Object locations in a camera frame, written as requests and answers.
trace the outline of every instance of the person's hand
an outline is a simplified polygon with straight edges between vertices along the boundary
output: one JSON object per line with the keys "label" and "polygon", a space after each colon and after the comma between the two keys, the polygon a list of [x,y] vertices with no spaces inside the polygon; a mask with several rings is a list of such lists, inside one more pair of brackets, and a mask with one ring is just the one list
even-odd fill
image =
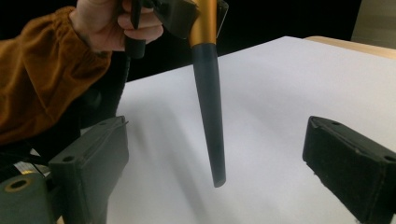
{"label": "person's hand", "polygon": [[126,35],[149,43],[163,34],[152,9],[142,9],[137,30],[130,12],[131,0],[78,0],[69,18],[76,33],[95,52],[124,51]]}

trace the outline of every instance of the gold metal tube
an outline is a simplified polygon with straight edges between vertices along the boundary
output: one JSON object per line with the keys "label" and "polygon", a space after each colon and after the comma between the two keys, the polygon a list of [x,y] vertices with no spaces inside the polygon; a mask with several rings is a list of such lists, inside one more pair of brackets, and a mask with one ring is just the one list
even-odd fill
{"label": "gold metal tube", "polygon": [[193,0],[198,8],[197,19],[191,28],[190,46],[203,43],[216,44],[217,1]]}

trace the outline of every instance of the sleeve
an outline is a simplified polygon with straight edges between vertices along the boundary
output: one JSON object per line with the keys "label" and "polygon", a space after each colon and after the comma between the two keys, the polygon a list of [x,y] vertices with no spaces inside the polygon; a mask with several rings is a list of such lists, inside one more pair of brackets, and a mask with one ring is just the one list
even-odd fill
{"label": "sleeve", "polygon": [[95,54],[78,38],[63,7],[0,41],[0,146],[46,131],[102,77],[111,52]]}

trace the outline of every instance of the orange sleeve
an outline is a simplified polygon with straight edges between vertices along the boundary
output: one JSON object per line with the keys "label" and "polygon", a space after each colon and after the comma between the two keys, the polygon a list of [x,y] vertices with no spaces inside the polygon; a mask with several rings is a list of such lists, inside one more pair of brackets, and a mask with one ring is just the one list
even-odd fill
{"label": "orange sleeve", "polygon": [[0,41],[0,146],[53,126],[109,67],[111,52],[93,53],[74,32],[73,9],[31,20]]}

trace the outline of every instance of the white table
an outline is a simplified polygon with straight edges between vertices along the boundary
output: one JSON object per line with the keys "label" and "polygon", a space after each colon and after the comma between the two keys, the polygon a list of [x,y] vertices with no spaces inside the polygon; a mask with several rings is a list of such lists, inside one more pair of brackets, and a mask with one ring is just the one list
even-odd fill
{"label": "white table", "polygon": [[107,223],[356,223],[303,161],[306,125],[333,119],[396,149],[396,61],[285,36],[219,70],[227,182],[213,187],[192,67],[130,82]]}

